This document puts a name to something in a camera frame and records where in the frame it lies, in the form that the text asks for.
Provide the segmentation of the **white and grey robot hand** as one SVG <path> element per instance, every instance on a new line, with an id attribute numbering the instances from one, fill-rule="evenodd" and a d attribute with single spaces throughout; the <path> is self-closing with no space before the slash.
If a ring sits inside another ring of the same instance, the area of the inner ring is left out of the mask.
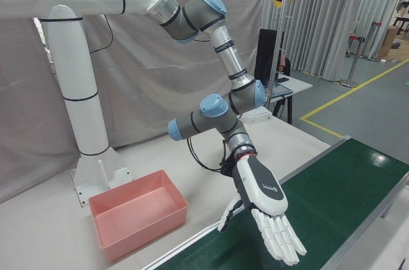
<path id="1" fill-rule="evenodd" d="M 217 230 L 225 231 L 234 210 L 244 206 L 271 256 L 289 266 L 299 263 L 298 257 L 307 250 L 285 215 L 288 200 L 273 172 L 255 156 L 245 155 L 233 167 L 232 177 L 237 194 L 225 208 Z"/>

